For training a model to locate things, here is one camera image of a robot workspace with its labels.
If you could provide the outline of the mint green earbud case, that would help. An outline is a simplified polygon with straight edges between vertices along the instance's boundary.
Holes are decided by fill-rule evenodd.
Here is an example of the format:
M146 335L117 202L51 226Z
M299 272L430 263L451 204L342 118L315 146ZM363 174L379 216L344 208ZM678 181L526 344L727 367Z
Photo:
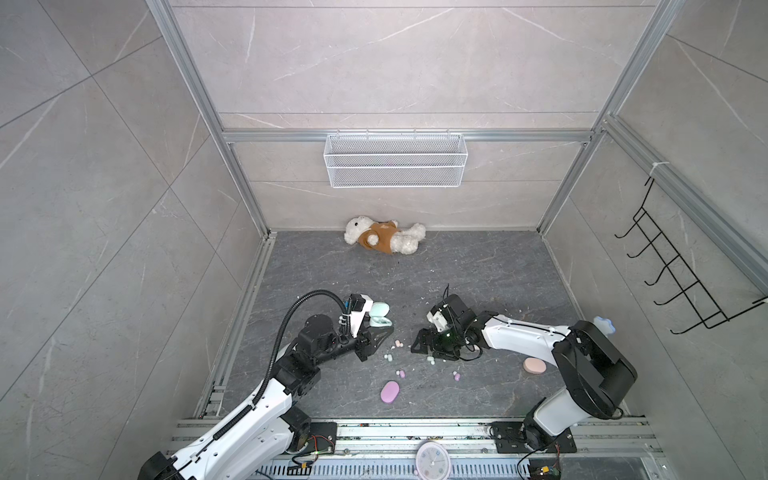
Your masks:
M386 328L393 325L387 317L390 306L385 302L374 302L369 311L369 325L373 328Z

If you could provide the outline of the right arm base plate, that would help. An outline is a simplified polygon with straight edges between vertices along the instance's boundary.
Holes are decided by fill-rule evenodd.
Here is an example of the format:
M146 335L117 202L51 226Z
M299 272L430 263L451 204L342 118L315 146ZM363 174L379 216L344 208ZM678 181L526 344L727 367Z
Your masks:
M489 434L500 454L577 452L570 429L552 437L522 421L496 421L490 424Z

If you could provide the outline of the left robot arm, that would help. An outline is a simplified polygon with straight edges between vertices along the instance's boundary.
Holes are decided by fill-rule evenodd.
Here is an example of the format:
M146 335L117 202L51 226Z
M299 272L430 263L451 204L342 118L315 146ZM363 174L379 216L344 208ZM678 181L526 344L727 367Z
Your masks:
M297 337L282 343L299 307L327 297L340 309L338 319L309 317ZM266 373L259 386L209 431L170 457L152 455L139 470L141 479L246 479L264 463L308 440L311 421L295 405L320 379L322 363L347 353L372 356L394 331L387 303L365 294L341 299L329 290L313 290L289 308L277 330Z

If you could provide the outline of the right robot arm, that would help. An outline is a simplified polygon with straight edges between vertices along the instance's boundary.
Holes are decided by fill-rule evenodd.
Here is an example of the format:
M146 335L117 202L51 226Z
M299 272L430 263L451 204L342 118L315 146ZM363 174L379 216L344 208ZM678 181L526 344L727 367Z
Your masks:
M607 321L578 321L548 326L512 319L500 313L474 313L456 294L435 304L427 314L430 326L421 329L413 353L458 361L468 348L481 353L506 350L557 367L564 387L530 410L517 437L526 448L540 451L573 425L590 417L623 416L620 404L638 378L631 362L613 345Z

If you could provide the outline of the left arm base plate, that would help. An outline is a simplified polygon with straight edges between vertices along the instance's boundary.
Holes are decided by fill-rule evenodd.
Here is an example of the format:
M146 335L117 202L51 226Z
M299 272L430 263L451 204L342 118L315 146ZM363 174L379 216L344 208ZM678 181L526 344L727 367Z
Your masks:
M312 421L293 434L285 451L291 455L324 455L334 453L338 424L331 421Z

